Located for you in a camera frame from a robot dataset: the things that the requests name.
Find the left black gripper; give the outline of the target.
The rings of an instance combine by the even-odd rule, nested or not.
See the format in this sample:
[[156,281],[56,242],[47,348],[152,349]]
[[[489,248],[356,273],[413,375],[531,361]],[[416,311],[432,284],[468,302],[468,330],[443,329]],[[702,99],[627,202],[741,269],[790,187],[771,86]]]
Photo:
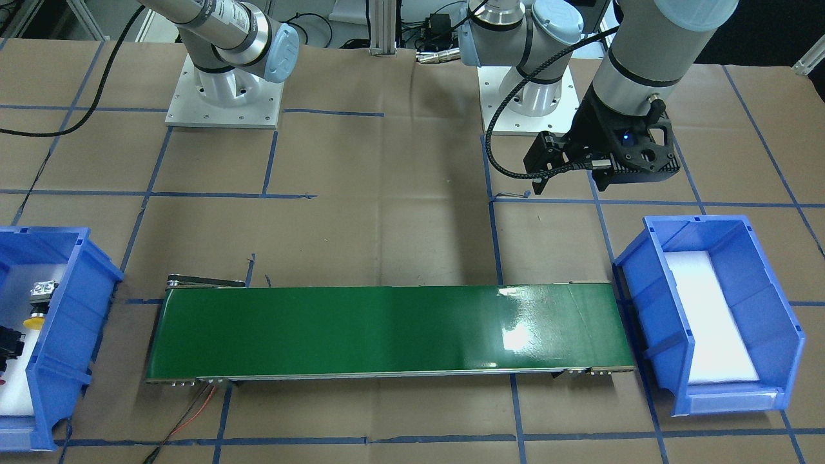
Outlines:
[[542,131],[524,156],[527,173],[570,171],[567,159],[590,168],[599,193],[614,183],[662,182],[681,170],[666,103],[654,97],[642,115],[623,115],[587,88],[566,136]]

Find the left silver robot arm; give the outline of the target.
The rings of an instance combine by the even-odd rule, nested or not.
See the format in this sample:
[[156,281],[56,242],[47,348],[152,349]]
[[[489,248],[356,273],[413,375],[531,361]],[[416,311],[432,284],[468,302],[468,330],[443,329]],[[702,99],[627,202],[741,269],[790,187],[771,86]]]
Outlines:
[[[599,191],[613,183],[662,182],[681,168],[666,100],[705,45],[739,6],[737,1],[621,1],[618,26],[583,39],[581,13],[565,1],[469,1],[458,30],[461,61],[507,66],[500,102],[484,132],[489,164],[504,176],[531,181],[542,194],[551,177],[587,170]],[[504,109],[524,115],[527,95],[559,88],[574,50],[612,35],[570,129],[542,130],[524,156],[524,171],[496,161],[493,128]]]

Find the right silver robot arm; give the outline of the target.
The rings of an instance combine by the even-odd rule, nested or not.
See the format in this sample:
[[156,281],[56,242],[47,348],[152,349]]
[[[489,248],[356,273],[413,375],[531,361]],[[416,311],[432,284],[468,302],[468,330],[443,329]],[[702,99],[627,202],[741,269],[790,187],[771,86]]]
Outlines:
[[[180,128],[277,129],[300,38],[239,1],[142,1],[182,36],[188,59],[166,123]],[[28,319],[2,326],[2,370],[79,374],[97,352],[110,299],[124,278],[88,228],[3,228],[2,288],[30,289]]]

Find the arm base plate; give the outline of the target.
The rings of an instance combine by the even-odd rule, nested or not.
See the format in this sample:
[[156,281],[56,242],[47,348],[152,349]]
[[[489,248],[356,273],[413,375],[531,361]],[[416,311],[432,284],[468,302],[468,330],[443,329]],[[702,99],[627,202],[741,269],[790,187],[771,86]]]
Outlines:
[[186,56],[165,123],[182,128],[275,130],[283,89],[283,83],[266,82],[242,70],[207,73]]
[[[506,85],[518,83],[514,67],[478,68],[478,89],[483,129],[489,126],[494,112],[510,91]],[[493,127],[495,135],[536,135],[548,130],[556,135],[569,131],[579,106],[578,94],[570,68],[551,84],[528,82],[499,115]]]

